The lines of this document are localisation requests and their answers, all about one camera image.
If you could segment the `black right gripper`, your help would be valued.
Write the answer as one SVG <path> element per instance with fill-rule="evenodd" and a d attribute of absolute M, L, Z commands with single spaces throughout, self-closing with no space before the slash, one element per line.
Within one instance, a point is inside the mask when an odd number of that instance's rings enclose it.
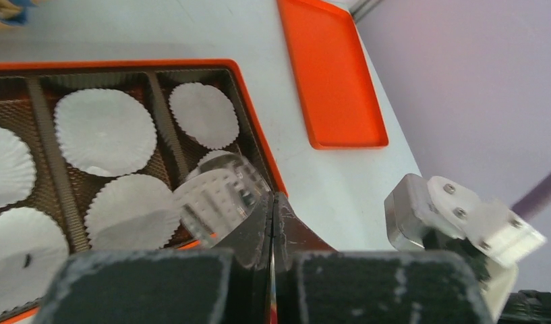
<path fill-rule="evenodd" d="M 518 266 L 504 268 L 469 240 L 450 238 L 435 230 L 424 238 L 424 248 L 449 250 L 466 261 L 496 323 L 551 323 L 551 292 L 511 291 L 519 274 Z"/>

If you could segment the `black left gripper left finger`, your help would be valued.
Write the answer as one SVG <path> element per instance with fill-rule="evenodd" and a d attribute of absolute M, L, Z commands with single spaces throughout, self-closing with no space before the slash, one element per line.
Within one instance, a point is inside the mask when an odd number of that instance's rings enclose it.
<path fill-rule="evenodd" d="M 267 323 L 274 196 L 212 248 L 68 258 L 35 323 Z"/>

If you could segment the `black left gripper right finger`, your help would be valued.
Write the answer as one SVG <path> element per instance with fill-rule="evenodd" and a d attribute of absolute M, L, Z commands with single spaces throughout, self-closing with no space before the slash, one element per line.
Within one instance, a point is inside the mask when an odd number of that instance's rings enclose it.
<path fill-rule="evenodd" d="M 469 265 L 445 250 L 333 250 L 273 202 L 280 323 L 491 323 Z"/>

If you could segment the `orange cookie box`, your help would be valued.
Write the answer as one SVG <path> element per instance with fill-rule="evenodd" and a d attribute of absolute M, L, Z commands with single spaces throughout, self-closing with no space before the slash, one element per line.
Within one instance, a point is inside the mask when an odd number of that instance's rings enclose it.
<path fill-rule="evenodd" d="M 0 63 L 0 323 L 264 323 L 285 191 L 233 60 Z"/>

